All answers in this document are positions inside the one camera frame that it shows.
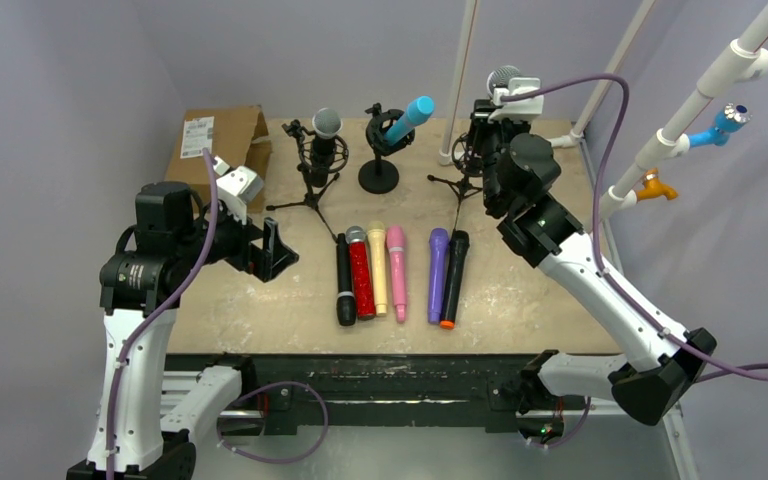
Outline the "tripod shock mount stand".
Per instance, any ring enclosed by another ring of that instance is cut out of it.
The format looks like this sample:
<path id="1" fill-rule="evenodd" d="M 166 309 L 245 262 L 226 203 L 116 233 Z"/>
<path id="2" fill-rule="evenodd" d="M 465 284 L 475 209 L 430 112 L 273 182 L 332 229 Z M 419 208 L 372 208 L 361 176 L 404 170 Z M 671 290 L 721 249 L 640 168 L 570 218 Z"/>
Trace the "tripod shock mount stand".
<path id="1" fill-rule="evenodd" d="M 458 180 L 444 179 L 433 174 L 428 174 L 426 176 L 427 180 L 432 183 L 440 183 L 448 186 L 455 195 L 456 210 L 452 231 L 457 229 L 463 202 L 482 191 L 480 186 L 472 183 L 473 179 L 477 179 L 483 175 L 481 156 L 475 153 L 475 137 L 475 133 L 463 133 L 455 139 L 451 147 L 449 160 L 451 161 L 451 165 L 454 166 L 460 174 Z"/>

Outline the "multicolour glitter microphone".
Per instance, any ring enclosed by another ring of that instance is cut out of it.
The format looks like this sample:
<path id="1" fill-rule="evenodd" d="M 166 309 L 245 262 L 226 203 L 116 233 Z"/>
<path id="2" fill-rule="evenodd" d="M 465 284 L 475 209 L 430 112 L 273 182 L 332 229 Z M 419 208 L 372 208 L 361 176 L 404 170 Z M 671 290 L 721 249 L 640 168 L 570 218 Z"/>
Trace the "multicolour glitter microphone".
<path id="1" fill-rule="evenodd" d="M 487 77 L 486 90 L 489 97 L 494 95 L 497 88 L 508 88 L 510 81 L 521 76 L 519 68 L 513 65 L 503 65 L 493 70 Z"/>

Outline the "teal microphone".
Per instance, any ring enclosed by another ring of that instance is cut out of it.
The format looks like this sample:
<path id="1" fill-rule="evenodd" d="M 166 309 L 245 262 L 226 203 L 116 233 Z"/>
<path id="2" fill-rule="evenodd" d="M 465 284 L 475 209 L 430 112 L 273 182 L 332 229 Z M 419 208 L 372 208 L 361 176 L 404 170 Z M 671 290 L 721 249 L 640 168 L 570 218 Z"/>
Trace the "teal microphone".
<path id="1" fill-rule="evenodd" d="M 435 103 L 430 96 L 423 95 L 412 100 L 401 116 L 385 132 L 385 142 L 390 146 L 396 145 L 416 127 L 427 122 L 434 110 Z"/>

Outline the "red glitter microphone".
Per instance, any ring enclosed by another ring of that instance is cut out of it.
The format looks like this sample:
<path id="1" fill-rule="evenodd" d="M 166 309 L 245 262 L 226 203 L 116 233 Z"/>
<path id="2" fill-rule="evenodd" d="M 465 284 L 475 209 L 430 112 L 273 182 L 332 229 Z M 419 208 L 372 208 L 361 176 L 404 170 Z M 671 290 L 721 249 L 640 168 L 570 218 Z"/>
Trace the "red glitter microphone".
<path id="1" fill-rule="evenodd" d="M 360 320 L 371 320 L 376 316 L 376 306 L 368 262 L 366 232 L 360 226 L 351 226 L 345 235 L 349 247 L 357 315 Z"/>

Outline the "black orange-tipped microphone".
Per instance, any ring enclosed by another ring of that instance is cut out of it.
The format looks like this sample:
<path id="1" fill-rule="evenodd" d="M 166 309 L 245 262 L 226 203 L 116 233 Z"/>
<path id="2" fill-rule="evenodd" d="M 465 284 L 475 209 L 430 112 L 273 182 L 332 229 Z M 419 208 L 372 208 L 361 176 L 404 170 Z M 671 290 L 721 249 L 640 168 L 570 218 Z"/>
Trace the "black orange-tipped microphone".
<path id="1" fill-rule="evenodd" d="M 449 243 L 449 257 L 443 290 L 442 314 L 439 322 L 440 327 L 443 329 L 453 330 L 456 325 L 456 316 L 469 247 L 469 234 L 463 230 L 454 230 Z"/>

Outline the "tripod microphone stand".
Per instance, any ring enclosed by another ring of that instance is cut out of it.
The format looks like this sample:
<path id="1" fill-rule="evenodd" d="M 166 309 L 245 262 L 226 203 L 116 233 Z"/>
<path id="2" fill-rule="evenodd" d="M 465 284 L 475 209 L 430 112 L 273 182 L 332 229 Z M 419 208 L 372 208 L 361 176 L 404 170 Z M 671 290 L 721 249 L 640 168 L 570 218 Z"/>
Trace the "tripod microphone stand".
<path id="1" fill-rule="evenodd" d="M 282 125 L 285 134 L 295 140 L 299 163 L 297 171 L 301 174 L 306 192 L 302 200 L 278 205 L 267 205 L 269 212 L 305 206 L 312 209 L 320 218 L 332 240 L 337 241 L 328 221 L 320 210 L 320 200 L 329 187 L 340 178 L 340 171 L 349 160 L 349 148 L 340 136 L 343 121 L 332 108 L 321 108 L 311 119 L 312 128 L 305 127 L 299 119 Z"/>

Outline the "purple microphone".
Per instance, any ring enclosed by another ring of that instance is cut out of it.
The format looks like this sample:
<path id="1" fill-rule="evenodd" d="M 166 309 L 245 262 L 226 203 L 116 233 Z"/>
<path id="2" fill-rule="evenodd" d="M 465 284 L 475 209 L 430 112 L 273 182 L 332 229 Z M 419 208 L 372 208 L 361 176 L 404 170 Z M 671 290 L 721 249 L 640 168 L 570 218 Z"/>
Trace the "purple microphone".
<path id="1" fill-rule="evenodd" d="M 448 232 L 434 228 L 429 236 L 430 265 L 427 318 L 429 324 L 438 324 L 443 311 L 445 264 L 449 246 Z"/>

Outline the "cream microphone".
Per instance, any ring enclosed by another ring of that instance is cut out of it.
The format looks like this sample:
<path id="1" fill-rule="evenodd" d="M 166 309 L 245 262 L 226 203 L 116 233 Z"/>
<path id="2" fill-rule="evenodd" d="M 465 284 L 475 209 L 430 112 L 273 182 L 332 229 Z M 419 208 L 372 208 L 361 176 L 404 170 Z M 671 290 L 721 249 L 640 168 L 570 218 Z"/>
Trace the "cream microphone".
<path id="1" fill-rule="evenodd" d="M 384 317 L 388 313 L 386 230 L 381 221 L 369 223 L 367 241 L 369 245 L 375 311 L 378 317 Z"/>

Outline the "round base microphone stand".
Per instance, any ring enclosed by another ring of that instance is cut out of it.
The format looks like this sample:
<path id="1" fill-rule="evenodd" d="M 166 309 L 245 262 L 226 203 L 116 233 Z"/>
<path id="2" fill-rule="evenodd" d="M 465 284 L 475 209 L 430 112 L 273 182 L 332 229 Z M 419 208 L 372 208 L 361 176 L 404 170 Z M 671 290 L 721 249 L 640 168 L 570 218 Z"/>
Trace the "round base microphone stand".
<path id="1" fill-rule="evenodd" d="M 385 134 L 397 123 L 404 112 L 399 109 L 384 110 L 380 103 L 374 103 L 365 112 L 371 116 L 365 128 L 365 139 L 374 158 L 361 166 L 358 182 L 368 193 L 385 194 L 392 191 L 399 182 L 398 168 L 387 160 L 387 157 L 411 145 L 416 133 L 411 130 L 394 145 L 390 145 L 385 140 Z"/>

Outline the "brown cardboard box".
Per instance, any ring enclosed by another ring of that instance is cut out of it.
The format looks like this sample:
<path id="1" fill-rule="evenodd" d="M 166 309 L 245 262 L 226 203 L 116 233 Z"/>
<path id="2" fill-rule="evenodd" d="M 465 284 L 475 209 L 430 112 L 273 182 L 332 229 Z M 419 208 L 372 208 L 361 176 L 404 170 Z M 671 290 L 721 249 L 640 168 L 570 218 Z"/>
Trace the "brown cardboard box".
<path id="1" fill-rule="evenodd" d="M 207 201 L 209 187 L 202 158 L 204 148 L 231 167 L 245 166 L 265 179 L 272 142 L 262 107 L 243 105 L 186 111 L 165 179 L 189 184 Z"/>

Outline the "pink microphone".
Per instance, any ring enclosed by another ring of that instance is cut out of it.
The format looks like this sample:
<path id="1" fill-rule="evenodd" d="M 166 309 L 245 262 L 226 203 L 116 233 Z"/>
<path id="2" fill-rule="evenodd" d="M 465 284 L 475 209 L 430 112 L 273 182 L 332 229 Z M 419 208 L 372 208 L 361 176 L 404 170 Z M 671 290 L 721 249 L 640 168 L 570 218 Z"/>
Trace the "pink microphone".
<path id="1" fill-rule="evenodd" d="M 387 229 L 386 247 L 389 254 L 390 280 L 396 320 L 403 324 L 407 319 L 408 293 L 406 284 L 406 237 L 400 226 Z"/>

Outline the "black glitter microphone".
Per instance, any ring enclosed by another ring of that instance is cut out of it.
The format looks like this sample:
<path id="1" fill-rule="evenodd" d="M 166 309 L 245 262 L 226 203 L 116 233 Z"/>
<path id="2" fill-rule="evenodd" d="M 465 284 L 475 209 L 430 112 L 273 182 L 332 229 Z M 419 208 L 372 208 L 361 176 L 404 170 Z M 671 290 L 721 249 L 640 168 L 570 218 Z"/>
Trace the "black glitter microphone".
<path id="1" fill-rule="evenodd" d="M 336 137 L 342 126 L 343 122 L 336 110 L 321 108 L 312 117 L 312 130 L 303 129 L 312 138 L 306 173 L 315 188 L 324 189 L 328 185 L 330 168 L 336 156 Z"/>

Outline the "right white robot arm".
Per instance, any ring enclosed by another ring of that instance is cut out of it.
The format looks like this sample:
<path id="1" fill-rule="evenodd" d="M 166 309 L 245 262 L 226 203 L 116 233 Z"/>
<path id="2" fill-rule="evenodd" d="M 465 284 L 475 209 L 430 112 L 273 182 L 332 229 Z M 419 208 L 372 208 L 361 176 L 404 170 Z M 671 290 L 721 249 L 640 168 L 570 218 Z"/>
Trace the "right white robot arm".
<path id="1" fill-rule="evenodd" d="M 717 346 L 713 335 L 660 313 L 594 251 L 596 238 L 549 192 L 561 167 L 529 119 L 475 101 L 465 162 L 480 172 L 485 212 L 498 220 L 508 248 L 569 292 L 621 349 L 614 356 L 544 351 L 521 372 L 523 407 L 591 397 L 612 400 L 632 419 L 656 425 L 703 370 L 701 359 L 669 338 L 710 354 Z"/>

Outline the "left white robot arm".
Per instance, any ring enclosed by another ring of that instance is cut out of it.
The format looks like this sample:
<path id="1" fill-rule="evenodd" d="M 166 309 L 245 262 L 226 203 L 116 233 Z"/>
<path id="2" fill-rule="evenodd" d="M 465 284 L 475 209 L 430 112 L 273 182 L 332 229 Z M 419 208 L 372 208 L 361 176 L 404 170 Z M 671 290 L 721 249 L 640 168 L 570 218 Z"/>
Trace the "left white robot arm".
<path id="1" fill-rule="evenodd" d="M 106 366 L 98 424 L 71 479 L 188 479 L 196 442 L 224 400 L 254 380 L 250 360 L 223 354 L 168 419 L 160 413 L 167 348 L 182 292 L 206 265 L 224 262 L 267 282 L 298 260 L 278 225 L 248 217 L 260 180 L 221 179 L 208 203 L 188 184 L 145 185 L 136 221 L 102 266 Z"/>

